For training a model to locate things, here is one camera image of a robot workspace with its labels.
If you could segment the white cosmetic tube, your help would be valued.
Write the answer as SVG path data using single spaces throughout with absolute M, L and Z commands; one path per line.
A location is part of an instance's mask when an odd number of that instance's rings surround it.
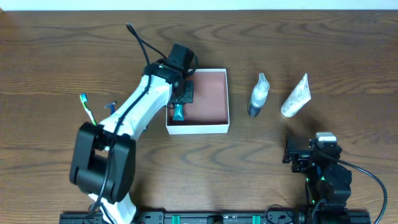
M 305 74 L 281 106 L 280 111 L 283 116 L 291 118 L 310 100 L 308 75 Z

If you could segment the black mounting rail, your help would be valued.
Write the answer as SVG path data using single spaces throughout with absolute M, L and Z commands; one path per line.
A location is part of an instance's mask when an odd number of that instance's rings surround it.
M 304 214 L 291 209 L 271 209 L 266 212 L 238 213 L 177 213 L 149 211 L 134 217 L 137 224 L 284 224 L 284 223 L 354 223 L 369 224 L 368 212 L 348 212 L 346 214 L 330 214 L 317 212 Z

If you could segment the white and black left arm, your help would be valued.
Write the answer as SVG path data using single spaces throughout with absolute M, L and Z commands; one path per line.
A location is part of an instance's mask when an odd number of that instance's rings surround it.
M 79 128 L 70 182 L 95 202 L 87 218 L 102 213 L 106 223 L 132 223 L 136 206 L 129 196 L 136 168 L 136 141 L 155 114 L 170 103 L 193 101 L 195 69 L 158 61 L 145 67 L 134 93 L 100 123 Z

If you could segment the white box with pink interior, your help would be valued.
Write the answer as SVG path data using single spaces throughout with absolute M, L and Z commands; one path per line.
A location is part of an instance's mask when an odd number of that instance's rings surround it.
M 166 110 L 165 126 L 168 133 L 226 134 L 229 129 L 226 69 L 201 68 L 188 79 L 194 84 L 193 102 L 183 107 L 183 121 L 174 121 L 174 111 Z

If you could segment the clear spray bottle dark liquid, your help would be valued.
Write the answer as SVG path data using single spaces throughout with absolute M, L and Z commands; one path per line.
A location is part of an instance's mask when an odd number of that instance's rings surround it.
M 260 73 L 258 83 L 253 88 L 251 98 L 248 103 L 248 115 L 250 117 L 254 118 L 259 115 L 262 107 L 266 103 L 270 87 L 271 86 L 267 81 L 265 74 Z

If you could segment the green and white toothbrush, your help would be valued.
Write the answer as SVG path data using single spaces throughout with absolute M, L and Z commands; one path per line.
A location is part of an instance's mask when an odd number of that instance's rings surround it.
M 85 112 L 87 113 L 88 117 L 90 118 L 91 122 L 93 123 L 94 126 L 97 126 L 97 122 L 95 120 L 94 114 L 93 112 L 89 109 L 89 107 L 87 106 L 87 102 L 88 102 L 88 98 L 86 93 L 82 93 L 80 95 L 80 101 L 83 105 L 83 108 L 85 110 Z

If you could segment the blue disposable razor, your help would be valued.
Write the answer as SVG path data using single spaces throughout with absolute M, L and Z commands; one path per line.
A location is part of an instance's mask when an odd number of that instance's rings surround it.
M 105 109 L 110 109 L 110 114 L 113 114 L 116 111 L 116 108 L 115 108 L 116 104 L 117 104 L 117 101 L 112 101 L 109 104 L 105 105 L 104 108 Z

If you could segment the red and teal toothpaste tube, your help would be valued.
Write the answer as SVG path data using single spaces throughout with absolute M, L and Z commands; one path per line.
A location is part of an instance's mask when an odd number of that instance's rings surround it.
M 184 121 L 184 112 L 183 112 L 183 104 L 175 104 L 174 105 L 174 115 L 173 121 Z

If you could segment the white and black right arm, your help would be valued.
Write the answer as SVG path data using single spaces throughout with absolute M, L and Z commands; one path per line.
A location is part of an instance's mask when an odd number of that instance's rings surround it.
M 289 136 L 282 162 L 306 178 L 307 205 L 321 210 L 342 210 L 351 196 L 352 172 L 337 160 L 342 148 L 332 133 L 316 133 L 314 139 Z

